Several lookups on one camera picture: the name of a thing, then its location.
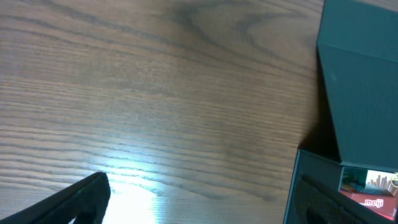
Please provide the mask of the red Hello Panda box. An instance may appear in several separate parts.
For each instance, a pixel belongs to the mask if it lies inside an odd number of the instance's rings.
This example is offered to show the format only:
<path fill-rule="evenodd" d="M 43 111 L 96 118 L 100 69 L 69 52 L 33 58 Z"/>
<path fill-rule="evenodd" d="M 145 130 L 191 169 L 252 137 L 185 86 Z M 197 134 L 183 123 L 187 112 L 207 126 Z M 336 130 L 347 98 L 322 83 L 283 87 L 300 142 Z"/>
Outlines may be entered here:
<path fill-rule="evenodd" d="M 373 185 L 343 185 L 340 192 L 380 216 L 392 221 L 396 218 L 396 198 L 386 189 Z"/>

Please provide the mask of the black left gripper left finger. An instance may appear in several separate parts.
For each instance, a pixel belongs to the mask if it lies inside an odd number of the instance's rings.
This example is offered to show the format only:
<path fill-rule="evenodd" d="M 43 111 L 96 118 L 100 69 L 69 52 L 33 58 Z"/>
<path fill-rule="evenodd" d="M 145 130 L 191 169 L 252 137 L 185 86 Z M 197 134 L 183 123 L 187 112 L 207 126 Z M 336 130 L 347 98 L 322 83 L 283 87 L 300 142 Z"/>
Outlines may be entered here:
<path fill-rule="evenodd" d="M 95 172 L 46 199 L 1 220 L 1 224 L 102 224 L 111 190 Z"/>

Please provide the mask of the brown chocolate stick box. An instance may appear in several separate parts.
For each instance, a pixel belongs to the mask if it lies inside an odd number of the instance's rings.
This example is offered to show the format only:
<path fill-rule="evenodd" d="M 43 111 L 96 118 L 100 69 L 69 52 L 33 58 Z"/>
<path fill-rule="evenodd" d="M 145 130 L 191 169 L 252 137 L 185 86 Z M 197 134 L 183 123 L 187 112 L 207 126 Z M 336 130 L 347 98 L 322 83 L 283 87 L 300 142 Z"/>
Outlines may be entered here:
<path fill-rule="evenodd" d="M 397 195 L 398 173 L 368 170 L 366 183 L 388 190 L 392 195 Z"/>

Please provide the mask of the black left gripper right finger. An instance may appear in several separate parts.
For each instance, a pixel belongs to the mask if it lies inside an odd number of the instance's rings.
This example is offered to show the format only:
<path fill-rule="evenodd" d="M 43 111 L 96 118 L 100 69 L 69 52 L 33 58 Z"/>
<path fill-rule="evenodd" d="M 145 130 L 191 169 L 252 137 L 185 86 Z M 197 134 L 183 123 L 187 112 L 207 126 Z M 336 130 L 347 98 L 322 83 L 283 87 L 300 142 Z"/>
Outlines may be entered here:
<path fill-rule="evenodd" d="M 299 224 L 393 224 L 306 175 L 295 186 L 294 210 Z"/>

